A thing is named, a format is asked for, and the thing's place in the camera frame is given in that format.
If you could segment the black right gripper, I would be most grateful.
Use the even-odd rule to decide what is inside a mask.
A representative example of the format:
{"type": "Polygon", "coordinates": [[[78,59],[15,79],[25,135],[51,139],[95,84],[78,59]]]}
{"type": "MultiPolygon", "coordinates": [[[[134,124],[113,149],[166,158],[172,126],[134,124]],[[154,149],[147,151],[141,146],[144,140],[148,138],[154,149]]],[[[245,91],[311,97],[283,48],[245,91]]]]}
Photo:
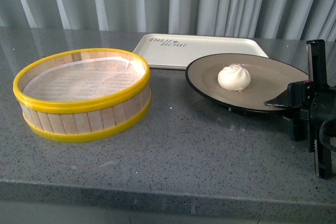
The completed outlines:
{"type": "Polygon", "coordinates": [[[335,146],[335,87],[328,85],[325,41],[308,40],[308,79],[292,82],[275,98],[265,101],[267,106],[297,109],[292,119],[294,139],[308,140],[314,153],[316,174],[323,179],[333,176],[332,152],[335,146]]]}

